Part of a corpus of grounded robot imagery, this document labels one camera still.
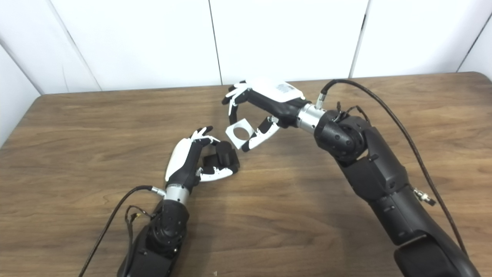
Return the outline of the white and black left hand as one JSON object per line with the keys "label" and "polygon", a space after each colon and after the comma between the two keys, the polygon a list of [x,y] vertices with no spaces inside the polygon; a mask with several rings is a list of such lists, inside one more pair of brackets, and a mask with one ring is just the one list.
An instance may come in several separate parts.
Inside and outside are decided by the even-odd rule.
{"label": "white and black left hand", "polygon": [[221,141],[208,135],[213,126],[195,130],[189,137],[181,139],[171,154],[165,173],[164,200],[173,200],[182,205],[200,182],[210,182],[235,175],[239,165],[198,165],[204,147],[216,147]]}

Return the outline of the white and black right hand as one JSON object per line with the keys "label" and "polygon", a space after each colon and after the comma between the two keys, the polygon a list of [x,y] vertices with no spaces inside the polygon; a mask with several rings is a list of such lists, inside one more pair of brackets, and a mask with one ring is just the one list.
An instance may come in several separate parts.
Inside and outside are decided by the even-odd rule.
{"label": "white and black right hand", "polygon": [[[240,104],[249,102],[269,113],[257,128],[237,119]],[[248,152],[270,139],[280,128],[301,128],[314,133],[326,110],[306,100],[299,89],[284,81],[254,78],[232,85],[223,105],[229,105],[226,134],[237,149]]]}

